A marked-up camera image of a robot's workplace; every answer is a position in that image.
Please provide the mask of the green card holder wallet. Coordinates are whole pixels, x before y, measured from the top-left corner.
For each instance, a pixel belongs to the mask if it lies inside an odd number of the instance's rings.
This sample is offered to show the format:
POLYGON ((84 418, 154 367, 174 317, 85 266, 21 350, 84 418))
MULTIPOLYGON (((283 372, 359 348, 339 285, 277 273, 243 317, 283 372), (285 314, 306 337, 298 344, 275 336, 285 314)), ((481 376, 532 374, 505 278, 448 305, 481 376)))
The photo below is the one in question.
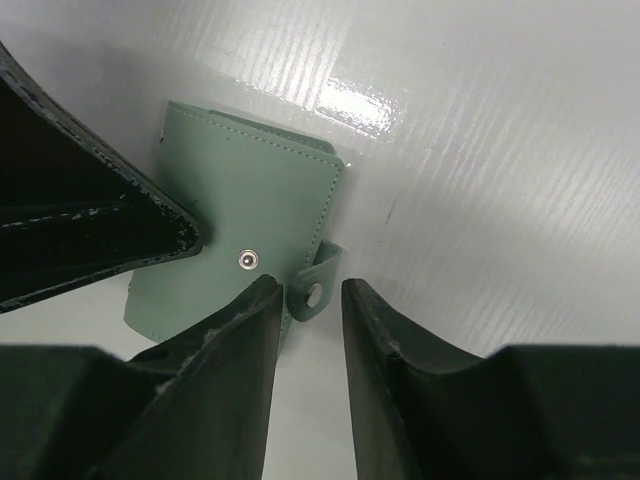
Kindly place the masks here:
POLYGON ((125 322, 163 342, 265 274, 285 290, 283 329, 317 316, 331 301, 341 256, 324 231, 343 173, 324 140, 171 102, 156 178, 199 222, 203 247, 136 270, 125 322))

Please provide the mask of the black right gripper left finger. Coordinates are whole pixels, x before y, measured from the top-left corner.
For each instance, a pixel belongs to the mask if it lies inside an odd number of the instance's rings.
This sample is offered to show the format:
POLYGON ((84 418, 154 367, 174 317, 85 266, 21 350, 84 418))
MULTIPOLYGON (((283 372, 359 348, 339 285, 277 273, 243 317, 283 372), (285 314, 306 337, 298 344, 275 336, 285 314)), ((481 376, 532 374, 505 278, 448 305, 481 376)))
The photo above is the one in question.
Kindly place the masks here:
POLYGON ((1 349, 5 479, 258 479, 283 288, 229 305, 130 360, 88 346, 1 349))

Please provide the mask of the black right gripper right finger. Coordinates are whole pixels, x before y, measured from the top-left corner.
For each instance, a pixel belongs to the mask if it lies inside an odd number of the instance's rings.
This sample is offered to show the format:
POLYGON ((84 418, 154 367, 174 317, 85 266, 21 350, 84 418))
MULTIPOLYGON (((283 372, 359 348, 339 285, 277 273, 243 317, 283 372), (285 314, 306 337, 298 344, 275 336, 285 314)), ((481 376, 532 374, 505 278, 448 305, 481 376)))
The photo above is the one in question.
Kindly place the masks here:
POLYGON ((639 351, 509 345, 486 358, 367 282, 341 287, 361 479, 635 479, 639 351))

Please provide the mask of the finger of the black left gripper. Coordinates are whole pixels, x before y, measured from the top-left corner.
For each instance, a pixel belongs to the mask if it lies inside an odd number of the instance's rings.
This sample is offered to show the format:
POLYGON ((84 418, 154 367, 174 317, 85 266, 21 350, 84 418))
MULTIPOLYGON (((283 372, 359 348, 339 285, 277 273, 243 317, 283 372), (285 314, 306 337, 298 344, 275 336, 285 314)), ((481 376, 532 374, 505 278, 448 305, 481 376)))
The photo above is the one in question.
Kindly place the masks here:
POLYGON ((199 235, 197 221, 147 175, 57 103, 1 48, 1 202, 75 205, 90 216, 158 218, 199 235))
POLYGON ((1 84, 1 309, 197 254, 200 232, 135 170, 86 150, 1 84))

